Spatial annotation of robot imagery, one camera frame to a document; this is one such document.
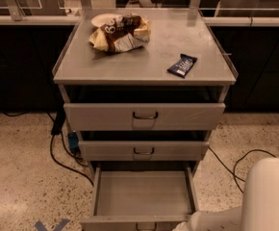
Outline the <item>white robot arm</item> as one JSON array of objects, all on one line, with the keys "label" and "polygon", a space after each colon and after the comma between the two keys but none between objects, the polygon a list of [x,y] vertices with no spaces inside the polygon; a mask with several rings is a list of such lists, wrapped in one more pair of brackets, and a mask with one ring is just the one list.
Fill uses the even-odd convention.
[{"label": "white robot arm", "polygon": [[248,171],[240,207],[197,211],[172,231],[279,231],[279,158],[262,159]]}]

